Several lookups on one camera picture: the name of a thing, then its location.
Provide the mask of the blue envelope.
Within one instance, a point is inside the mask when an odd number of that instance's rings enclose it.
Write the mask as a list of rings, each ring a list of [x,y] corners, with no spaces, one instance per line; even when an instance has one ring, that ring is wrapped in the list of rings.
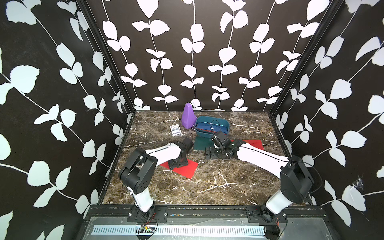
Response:
[[[226,126],[211,124],[211,123],[198,123],[196,125],[196,129],[200,132],[212,133],[212,134],[217,132],[222,132],[224,134],[227,134],[229,132]]]

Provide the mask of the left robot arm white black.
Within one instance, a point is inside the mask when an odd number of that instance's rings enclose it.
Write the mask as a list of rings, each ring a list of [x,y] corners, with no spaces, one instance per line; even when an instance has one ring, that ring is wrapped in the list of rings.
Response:
[[[173,141],[162,147],[144,150],[136,148],[119,172],[123,185],[131,192],[138,212],[151,217],[155,203],[150,195],[149,185],[155,169],[165,165],[170,170],[187,171],[183,176],[191,178],[197,163],[189,161],[187,154],[194,146],[193,140],[186,137],[182,142]]]

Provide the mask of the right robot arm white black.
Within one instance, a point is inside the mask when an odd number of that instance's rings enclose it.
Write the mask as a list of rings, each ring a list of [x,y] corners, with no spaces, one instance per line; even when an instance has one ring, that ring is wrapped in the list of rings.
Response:
[[[210,154],[217,159],[237,159],[260,167],[280,179],[280,189],[263,204],[258,215],[271,221],[292,204],[301,204],[310,192],[314,178],[310,174],[309,164],[297,156],[290,158],[278,156],[258,149],[251,144],[235,139],[230,140],[222,132],[213,134],[214,143]]]

